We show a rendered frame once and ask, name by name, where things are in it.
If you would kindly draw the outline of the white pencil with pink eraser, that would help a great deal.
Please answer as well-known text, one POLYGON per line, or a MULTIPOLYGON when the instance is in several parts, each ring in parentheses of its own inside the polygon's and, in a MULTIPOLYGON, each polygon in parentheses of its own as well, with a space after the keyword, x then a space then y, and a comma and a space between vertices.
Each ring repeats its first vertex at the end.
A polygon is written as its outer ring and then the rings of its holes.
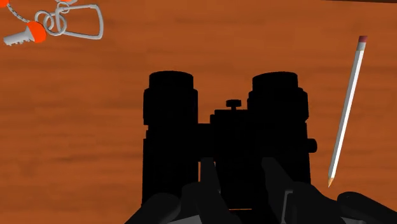
POLYGON ((358 44, 356 47, 354 60, 352 63, 351 73, 349 77, 349 83, 347 86, 347 91, 344 99, 344 105, 342 108, 342 113, 338 125, 338 132, 333 148, 333 154, 330 161, 330 166, 328 169, 328 188, 331 186, 335 179, 335 175, 337 172, 338 161, 340 158, 340 154, 342 151, 342 145, 344 142, 344 136, 347 129, 347 124, 349 121, 349 115, 351 112, 352 102, 354 99, 354 94, 356 91, 356 85, 358 82, 359 72, 361 69, 361 64, 363 61, 363 55, 366 48, 366 43, 368 40, 368 36, 360 36, 358 39, 358 44))

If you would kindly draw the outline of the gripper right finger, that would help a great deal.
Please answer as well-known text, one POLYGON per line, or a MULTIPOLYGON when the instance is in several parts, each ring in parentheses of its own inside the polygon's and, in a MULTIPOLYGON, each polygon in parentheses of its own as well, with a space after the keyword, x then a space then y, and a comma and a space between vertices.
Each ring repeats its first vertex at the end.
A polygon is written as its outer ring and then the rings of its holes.
POLYGON ((271 157, 264 157, 268 203, 280 224, 397 224, 397 212, 357 192, 337 200, 311 184, 293 181, 271 157))

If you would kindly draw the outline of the black binoculars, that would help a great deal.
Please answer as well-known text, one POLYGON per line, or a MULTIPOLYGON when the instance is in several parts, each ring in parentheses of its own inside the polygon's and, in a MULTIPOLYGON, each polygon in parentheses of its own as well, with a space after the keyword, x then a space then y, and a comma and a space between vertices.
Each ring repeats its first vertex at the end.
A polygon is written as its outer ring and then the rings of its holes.
POLYGON ((227 100, 209 123, 198 121, 191 74, 152 73, 143 95, 142 200, 160 192, 180 196, 184 185, 202 178, 204 157, 214 159, 230 209, 254 208, 254 199, 263 194, 263 157, 274 157, 291 179, 310 183, 309 155, 317 143, 307 136, 308 117, 308 95, 293 72, 255 76, 246 109, 238 99, 227 100))

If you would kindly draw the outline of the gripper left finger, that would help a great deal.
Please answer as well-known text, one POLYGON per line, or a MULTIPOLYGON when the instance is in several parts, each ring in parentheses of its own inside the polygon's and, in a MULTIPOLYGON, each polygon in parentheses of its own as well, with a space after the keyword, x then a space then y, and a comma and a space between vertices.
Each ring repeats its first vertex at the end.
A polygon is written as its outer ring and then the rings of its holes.
POLYGON ((181 198, 169 193, 150 197, 124 224, 242 224, 220 194, 211 157, 200 161, 200 181, 182 188, 181 198))

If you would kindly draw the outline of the silver keyring with orange keys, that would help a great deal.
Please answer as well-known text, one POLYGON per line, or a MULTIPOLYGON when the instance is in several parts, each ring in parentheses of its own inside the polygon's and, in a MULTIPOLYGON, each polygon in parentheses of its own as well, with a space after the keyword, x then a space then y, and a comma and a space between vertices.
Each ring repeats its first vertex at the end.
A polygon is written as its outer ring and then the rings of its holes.
POLYGON ((19 15, 11 6, 10 0, 0 0, 0 8, 7 8, 15 17, 25 23, 25 30, 16 34, 5 36, 3 42, 7 46, 23 44, 25 42, 42 43, 50 36, 72 36, 76 38, 100 40, 104 34, 104 20, 101 9, 97 4, 74 5, 78 0, 54 0, 57 7, 54 12, 39 10, 34 15, 34 20, 28 20, 19 15), (93 9, 99 19, 99 32, 95 35, 70 32, 67 30, 67 21, 64 14, 71 10, 93 9))

